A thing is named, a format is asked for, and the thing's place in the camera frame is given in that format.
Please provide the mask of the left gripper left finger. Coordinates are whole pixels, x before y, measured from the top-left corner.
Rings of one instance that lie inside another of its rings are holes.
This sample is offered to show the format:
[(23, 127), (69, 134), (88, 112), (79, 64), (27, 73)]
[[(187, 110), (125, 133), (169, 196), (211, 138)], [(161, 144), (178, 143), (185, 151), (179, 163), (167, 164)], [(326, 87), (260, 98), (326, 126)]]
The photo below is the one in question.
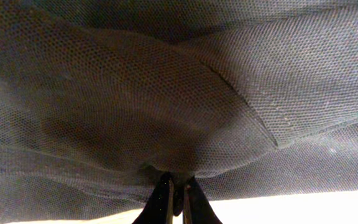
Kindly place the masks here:
[(172, 224), (173, 193), (172, 175), (169, 172), (164, 173), (144, 209), (132, 224)]

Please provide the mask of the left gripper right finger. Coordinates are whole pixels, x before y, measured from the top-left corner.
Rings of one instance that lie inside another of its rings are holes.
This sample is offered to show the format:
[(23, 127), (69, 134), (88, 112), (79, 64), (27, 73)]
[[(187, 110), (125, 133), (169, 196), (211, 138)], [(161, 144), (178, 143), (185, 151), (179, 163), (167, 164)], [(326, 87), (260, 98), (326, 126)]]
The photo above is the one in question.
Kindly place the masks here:
[(222, 224), (195, 177), (184, 187), (183, 224)]

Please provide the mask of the black polo shirt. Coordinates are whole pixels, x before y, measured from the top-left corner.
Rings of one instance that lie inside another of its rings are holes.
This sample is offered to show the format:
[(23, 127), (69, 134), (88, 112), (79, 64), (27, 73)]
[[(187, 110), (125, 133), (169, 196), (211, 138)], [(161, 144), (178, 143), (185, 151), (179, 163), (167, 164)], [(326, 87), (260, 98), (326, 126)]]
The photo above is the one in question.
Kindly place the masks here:
[(0, 0), (0, 223), (358, 190), (358, 1)]

